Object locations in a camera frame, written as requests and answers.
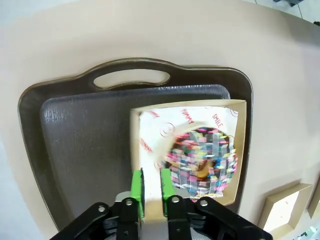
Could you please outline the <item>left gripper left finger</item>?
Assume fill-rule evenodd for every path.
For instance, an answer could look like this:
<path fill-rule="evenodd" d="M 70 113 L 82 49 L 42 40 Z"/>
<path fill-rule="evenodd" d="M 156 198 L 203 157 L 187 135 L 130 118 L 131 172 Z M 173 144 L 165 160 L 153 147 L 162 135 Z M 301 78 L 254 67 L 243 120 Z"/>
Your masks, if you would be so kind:
<path fill-rule="evenodd" d="M 143 170 L 135 170 L 131 190 L 112 206 L 97 202 L 52 237 L 53 240 L 138 240 L 144 217 Z"/>

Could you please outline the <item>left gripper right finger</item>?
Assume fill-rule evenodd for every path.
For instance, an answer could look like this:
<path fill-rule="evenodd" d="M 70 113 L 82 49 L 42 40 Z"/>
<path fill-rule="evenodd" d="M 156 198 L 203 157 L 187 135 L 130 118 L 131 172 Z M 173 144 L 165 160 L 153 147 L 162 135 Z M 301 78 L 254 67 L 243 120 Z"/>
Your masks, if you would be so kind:
<path fill-rule="evenodd" d="M 176 194 L 169 169 L 160 170 L 164 216 L 170 240 L 191 240 L 192 231 L 210 240 L 271 240 L 273 236 L 204 196 L 193 202 Z"/>

